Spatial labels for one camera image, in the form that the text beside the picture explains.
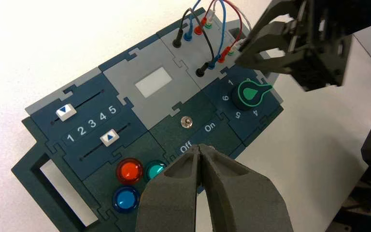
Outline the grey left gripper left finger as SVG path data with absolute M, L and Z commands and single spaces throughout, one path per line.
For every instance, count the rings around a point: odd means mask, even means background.
M 141 194 L 137 232 L 194 232 L 200 147 L 193 145 L 150 180 Z

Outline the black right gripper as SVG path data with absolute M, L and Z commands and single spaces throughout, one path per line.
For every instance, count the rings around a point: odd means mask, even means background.
M 336 4 L 336 0 L 272 0 L 239 50 L 279 48 L 293 54 L 264 59 L 260 53 L 241 53 L 236 64 L 263 73 L 291 74 L 304 91 L 340 87 L 352 38 Z

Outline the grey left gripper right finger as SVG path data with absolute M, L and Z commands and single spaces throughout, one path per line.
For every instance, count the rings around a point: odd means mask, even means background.
M 200 177 L 213 231 L 291 232 L 286 203 L 266 176 L 200 145 Z

